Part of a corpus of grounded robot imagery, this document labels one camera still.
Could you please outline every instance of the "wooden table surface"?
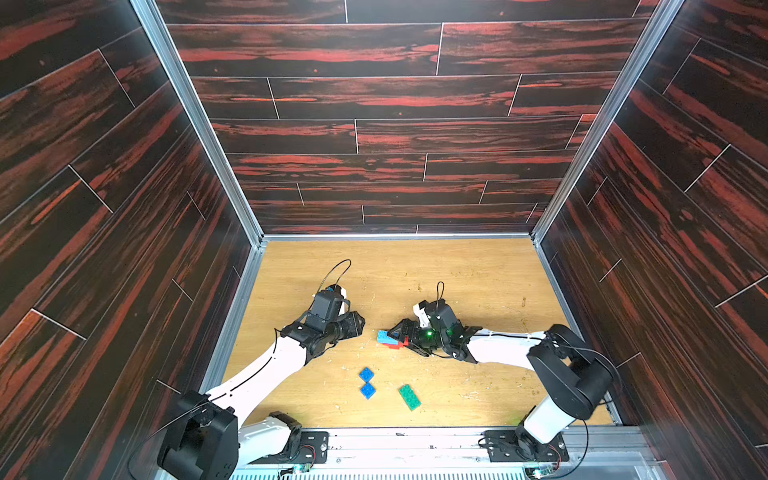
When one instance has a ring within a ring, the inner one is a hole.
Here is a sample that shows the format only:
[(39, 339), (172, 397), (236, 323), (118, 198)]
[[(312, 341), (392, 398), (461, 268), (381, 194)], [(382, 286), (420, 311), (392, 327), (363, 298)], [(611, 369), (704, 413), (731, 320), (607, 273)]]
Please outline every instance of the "wooden table surface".
[[(517, 425), (546, 396), (526, 369), (426, 359), (376, 342), (380, 329), (416, 319), (412, 306), (433, 301), (440, 280), (444, 298), (465, 326), (522, 333), (567, 324), (528, 239), (272, 241), (225, 378), (263, 353), (275, 340), (273, 328), (294, 321), (328, 270), (346, 258), (352, 268), (339, 283), (352, 309), (366, 319), (363, 334), (280, 384), (248, 424), (280, 410), (305, 427)], [(358, 374), (365, 367), (376, 374), (370, 400), (359, 391), (364, 382)], [(413, 412), (398, 393), (405, 384), (422, 401)], [(611, 424), (611, 417), (602, 406), (589, 422)]]

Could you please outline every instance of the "cable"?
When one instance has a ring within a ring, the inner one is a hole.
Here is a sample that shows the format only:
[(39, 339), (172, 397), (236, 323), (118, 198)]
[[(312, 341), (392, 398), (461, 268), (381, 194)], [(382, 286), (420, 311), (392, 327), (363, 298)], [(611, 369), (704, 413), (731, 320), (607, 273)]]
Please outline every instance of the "cable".
[(584, 447), (584, 454), (581, 456), (581, 458), (579, 459), (579, 461), (576, 464), (576, 466), (573, 467), (569, 472), (564, 473), (563, 475), (558, 475), (556, 477), (546, 476), (546, 477), (543, 477), (543, 478), (563, 478), (563, 477), (567, 477), (571, 473), (576, 472), (576, 469), (579, 468), (579, 466), (581, 466), (581, 463), (584, 461), (584, 457), (587, 456), (587, 450), (589, 450), (589, 427), (587, 427), (587, 421), (586, 420), (582, 420), (582, 422), (584, 422), (584, 430), (587, 432), (587, 445)]
[(141, 442), (139, 442), (139, 444), (138, 444), (138, 445), (136, 445), (136, 448), (135, 448), (135, 449), (133, 449), (133, 451), (131, 452), (131, 454), (128, 456), (128, 461), (127, 461), (127, 462), (125, 462), (125, 469), (126, 469), (126, 470), (128, 470), (128, 475), (129, 475), (129, 476), (130, 476), (130, 477), (131, 477), (133, 480), (137, 480), (137, 479), (136, 479), (136, 477), (134, 477), (134, 474), (133, 474), (133, 472), (131, 472), (131, 460), (133, 460), (133, 459), (134, 459), (134, 455), (136, 455), (136, 452), (138, 452), (138, 451), (139, 451), (139, 449), (140, 449), (142, 446), (144, 446), (144, 444), (145, 444), (145, 443), (149, 442), (149, 441), (150, 441), (150, 439), (152, 439), (152, 437), (154, 437), (154, 436), (155, 436), (155, 435), (157, 435), (158, 433), (160, 433), (160, 432), (162, 432), (163, 430), (165, 430), (166, 428), (168, 428), (168, 426), (169, 426), (171, 423), (173, 423), (173, 422), (176, 422), (178, 419), (180, 419), (180, 418), (182, 418), (182, 417), (185, 417), (185, 416), (189, 415), (190, 413), (192, 413), (192, 412), (194, 412), (195, 410), (198, 410), (198, 409), (200, 409), (200, 408), (202, 408), (202, 407), (204, 407), (204, 406), (208, 405), (209, 403), (215, 402), (216, 400), (220, 399), (220, 398), (221, 398), (221, 397), (223, 397), (224, 395), (226, 395), (226, 394), (223, 394), (223, 395), (219, 395), (219, 396), (218, 396), (218, 397), (216, 397), (215, 399), (211, 399), (211, 400), (208, 400), (208, 401), (206, 401), (205, 403), (201, 403), (201, 404), (200, 404), (200, 405), (198, 405), (198, 406), (194, 406), (194, 407), (192, 407), (191, 409), (189, 409), (189, 410), (187, 410), (186, 412), (182, 413), (181, 415), (179, 415), (179, 416), (178, 416), (178, 417), (176, 417), (175, 419), (173, 419), (173, 420), (171, 420), (170, 422), (166, 423), (165, 425), (161, 426), (159, 429), (155, 430), (155, 432), (154, 432), (152, 435), (149, 435), (147, 438), (145, 438), (144, 440), (142, 440)]
[(346, 271), (349, 270), (349, 268), (352, 266), (352, 261), (349, 258), (338, 262), (331, 270), (328, 270), (328, 273), (326, 273), (326, 277), (323, 279), (322, 282), (320, 282), (320, 286), (317, 287), (318, 292), (323, 288), (323, 284), (326, 282), (326, 280), (328, 280), (328, 277), (330, 276), (331, 272), (333, 272), (336, 268), (338, 268), (339, 265), (341, 265), (344, 262), (349, 262), (349, 265), (347, 265), (344, 271), (341, 272), (341, 275), (339, 275), (339, 278), (336, 279), (336, 285), (339, 284), (341, 277), (344, 276), (344, 273), (346, 273)]

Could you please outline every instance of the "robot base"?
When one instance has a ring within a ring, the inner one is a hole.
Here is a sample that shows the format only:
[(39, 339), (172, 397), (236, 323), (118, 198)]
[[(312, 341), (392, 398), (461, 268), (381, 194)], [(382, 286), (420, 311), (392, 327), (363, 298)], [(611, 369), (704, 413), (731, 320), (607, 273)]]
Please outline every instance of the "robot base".
[(518, 437), (515, 430), (488, 430), (483, 436), (485, 443), (482, 446), (488, 450), (491, 463), (557, 462), (558, 453), (561, 462), (567, 462), (570, 459), (561, 433), (558, 433), (548, 445), (536, 445), (535, 459), (523, 458), (518, 454)]

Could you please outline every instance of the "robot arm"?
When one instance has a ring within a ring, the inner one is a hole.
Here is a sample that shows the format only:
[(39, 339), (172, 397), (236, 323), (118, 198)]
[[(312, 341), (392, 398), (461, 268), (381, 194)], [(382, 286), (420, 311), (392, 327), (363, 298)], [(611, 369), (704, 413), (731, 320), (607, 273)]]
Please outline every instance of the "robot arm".
[(539, 452), (546, 452), (552, 439), (575, 419), (589, 419), (618, 378), (613, 365), (563, 325), (531, 334), (463, 326), (442, 298), (422, 301), (413, 310), (419, 321), (404, 319), (388, 335), (419, 355), (441, 349), (465, 362), (504, 363), (536, 372), (548, 396), (515, 430), (513, 441), (523, 460), (535, 460)]
[(347, 312), (349, 306), (340, 286), (320, 290), (310, 309), (276, 330), (275, 343), (249, 366), (205, 394), (187, 392), (157, 464), (179, 480), (207, 480), (229, 478), (236, 467), (266, 455), (276, 455), (277, 462), (294, 460), (300, 448), (298, 422), (273, 412), (260, 423), (243, 424), (284, 379), (340, 340), (362, 333), (366, 321)]

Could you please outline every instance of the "aluminum frame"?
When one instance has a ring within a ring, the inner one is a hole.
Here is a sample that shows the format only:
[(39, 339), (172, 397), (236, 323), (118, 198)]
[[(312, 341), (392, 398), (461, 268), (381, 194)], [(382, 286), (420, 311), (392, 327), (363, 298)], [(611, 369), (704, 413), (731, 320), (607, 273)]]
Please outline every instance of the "aluminum frame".
[(637, 79), (640, 78), (640, 74), (650, 60), (651, 55), (656, 51), (659, 42), (664, 37), (664, 34), (667, 33), (670, 25), (672, 25), (672, 21), (683, 2), (684, 0), (661, 0), (656, 7), (654, 14), (650, 17), (643, 33), (637, 40), (637, 44), (635, 44), (627, 62), (624, 64), (624, 68), (621, 69), (614, 87), (608, 93), (602, 107), (600, 107), (592, 127), (589, 129), (576, 155), (574, 155), (574, 160), (565, 173), (563, 181), (558, 186), (557, 191), (555, 191), (544, 214), (541, 215), (541, 218), (534, 226), (531, 234), (534, 243), (540, 244), (546, 236), (549, 227), (554, 222), (558, 213), (560, 213), (560, 209), (565, 205), (565, 201), (576, 186), (576, 182), (581, 177), (581, 174), (584, 173), (584, 169), (589, 165), (594, 152), (600, 146), (619, 109), (621, 109), (624, 101), (627, 100), (632, 87), (634, 87)]
[(174, 40), (170, 36), (160, 10), (157, 8), (157, 4), (154, 0), (130, 0), (130, 2), (136, 11), (141, 26), (144, 27), (144, 31), (147, 33), (147, 37), (149, 37), (157, 57), (160, 59), (161, 65), (163, 65), (165, 73), (168, 75), (170, 84), (174, 87), (181, 105), (190, 118), (192, 128), (194, 128), (195, 133), (200, 138), (203, 149), (208, 155), (216, 175), (221, 180), (224, 192), (226, 192), (232, 202), (237, 218), (243, 225), (243, 230), (248, 236), (251, 246), (254, 248), (258, 247), (261, 244), (264, 232), (261, 230), (259, 221), (248, 205), (243, 189), (240, 187), (235, 173), (232, 171), (230, 162), (227, 160), (227, 156), (219, 143), (219, 138), (216, 136), (216, 132), (214, 132), (214, 127), (210, 124), (208, 115), (203, 109), (200, 97), (197, 96), (190, 75), (181, 61), (179, 51), (176, 49)]

